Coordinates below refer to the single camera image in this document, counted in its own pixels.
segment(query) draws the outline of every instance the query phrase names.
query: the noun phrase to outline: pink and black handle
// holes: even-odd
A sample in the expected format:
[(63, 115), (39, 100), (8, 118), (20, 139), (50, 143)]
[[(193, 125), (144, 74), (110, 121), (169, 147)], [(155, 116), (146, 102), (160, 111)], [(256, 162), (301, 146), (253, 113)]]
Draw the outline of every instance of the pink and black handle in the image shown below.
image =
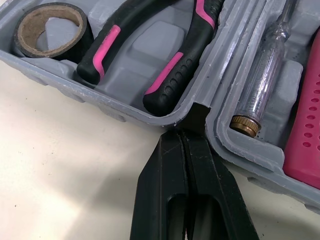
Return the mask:
[(170, 114), (199, 66), (200, 57), (212, 41), (224, 0), (196, 0), (189, 32), (179, 51), (152, 86), (143, 105), (156, 116)]
[(284, 155), (286, 175), (320, 189), (320, 31), (311, 48), (298, 111)]
[[(126, 39), (147, 19), (178, 0), (127, 0), (107, 20), (77, 67), (85, 81), (97, 85)], [(212, 41), (224, 0), (195, 0), (189, 32), (179, 49), (143, 98), (156, 116), (172, 112), (192, 79), (200, 57)]]

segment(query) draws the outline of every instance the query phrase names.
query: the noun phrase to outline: brass cap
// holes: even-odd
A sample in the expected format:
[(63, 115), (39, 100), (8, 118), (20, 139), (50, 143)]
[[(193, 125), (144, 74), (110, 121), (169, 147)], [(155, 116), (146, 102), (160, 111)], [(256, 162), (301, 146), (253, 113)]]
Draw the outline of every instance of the brass cap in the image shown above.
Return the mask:
[(261, 127), (258, 123), (256, 123), (249, 117), (233, 116), (230, 123), (230, 128), (236, 130), (239, 133), (254, 138), (258, 134)]

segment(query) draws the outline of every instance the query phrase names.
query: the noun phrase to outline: pink tool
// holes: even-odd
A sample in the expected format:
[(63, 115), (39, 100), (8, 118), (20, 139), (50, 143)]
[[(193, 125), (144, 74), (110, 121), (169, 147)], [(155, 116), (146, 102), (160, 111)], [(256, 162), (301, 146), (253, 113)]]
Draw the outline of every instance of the pink tool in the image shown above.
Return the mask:
[(320, 31), (312, 45), (296, 119), (286, 145), (283, 170), (320, 189)]

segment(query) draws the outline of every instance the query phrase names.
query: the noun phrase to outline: pink handle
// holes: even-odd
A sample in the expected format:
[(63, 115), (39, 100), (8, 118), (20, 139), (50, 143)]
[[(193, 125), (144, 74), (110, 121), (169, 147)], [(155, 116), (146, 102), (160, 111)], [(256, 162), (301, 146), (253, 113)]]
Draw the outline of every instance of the pink handle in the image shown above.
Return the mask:
[(170, 60), (170, 62), (165, 66), (160, 75), (156, 78), (151, 87), (145, 92), (145, 95), (152, 94), (158, 90), (161, 84), (164, 82), (168, 74), (175, 67), (175, 65), (179, 62), (179, 60), (184, 56), (182, 52), (177, 52), (174, 57)]
[(312, 45), (296, 119), (284, 154), (286, 175), (320, 189), (320, 31)]
[(196, 1), (195, 12), (215, 29), (215, 21), (205, 11), (205, 0)]
[(105, 70), (102, 61), (104, 60), (110, 47), (112, 46), (120, 32), (121, 28), (117, 25), (114, 25), (93, 57), (93, 65), (97, 72), (100, 74), (100, 80), (102, 80), (105, 76)]

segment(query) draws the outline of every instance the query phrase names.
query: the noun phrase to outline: gray plastic tray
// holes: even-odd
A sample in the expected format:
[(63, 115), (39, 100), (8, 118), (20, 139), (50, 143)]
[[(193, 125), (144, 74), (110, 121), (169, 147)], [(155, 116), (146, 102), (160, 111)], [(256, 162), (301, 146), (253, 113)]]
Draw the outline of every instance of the gray plastic tray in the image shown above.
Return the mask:
[[(210, 108), (206, 135), (226, 163), (236, 166), (250, 182), (290, 195), (320, 214), (320, 190), (287, 177), (282, 171), (282, 149), (291, 128), (291, 109), (308, 59), (309, 43), (320, 25), (320, 1), (299, 1), (292, 18), (293, 34), (286, 45), (286, 59), (263, 128), (255, 139), (231, 130), (229, 124), (263, 33), (281, 14), (285, 0), (225, 0), (215, 39), (204, 51), (199, 68), (175, 110), (164, 117), (155, 117), (144, 109), (143, 94), (180, 47), (189, 29), (194, 1), (181, 0), (139, 27), (124, 43), (95, 89), (79, 83), (77, 64), (24, 57), (13, 45), (14, 29), (24, 12), (50, 2), (80, 7), (88, 15), (96, 36), (124, 0), (8, 0), (0, 7), (0, 60), (40, 84), (57, 88), (79, 102), (98, 106), (119, 121), (143, 127), (176, 126), (194, 103), (204, 105)], [(66, 40), (58, 32), (54, 34), (55, 24), (58, 21), (54, 19), (47, 23), (46, 34), (56, 37), (44, 45), (40, 41), (39, 48), (54, 48), (58, 41)]]

